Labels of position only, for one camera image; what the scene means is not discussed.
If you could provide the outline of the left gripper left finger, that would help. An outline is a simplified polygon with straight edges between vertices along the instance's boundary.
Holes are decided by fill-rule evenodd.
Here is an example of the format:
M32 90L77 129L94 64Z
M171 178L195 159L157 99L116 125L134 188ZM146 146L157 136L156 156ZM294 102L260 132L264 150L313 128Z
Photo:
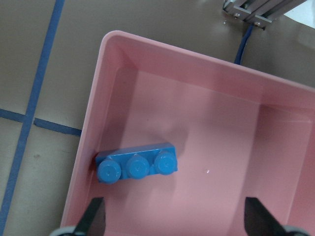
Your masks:
M93 198L75 227L73 234L104 234L105 221L104 198Z

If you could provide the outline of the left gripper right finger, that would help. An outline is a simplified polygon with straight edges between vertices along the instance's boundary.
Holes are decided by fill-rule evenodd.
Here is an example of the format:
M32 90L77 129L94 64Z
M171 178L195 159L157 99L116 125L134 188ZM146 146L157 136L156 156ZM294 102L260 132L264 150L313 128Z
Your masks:
M256 197L246 197L244 209L246 233L285 233L283 226Z

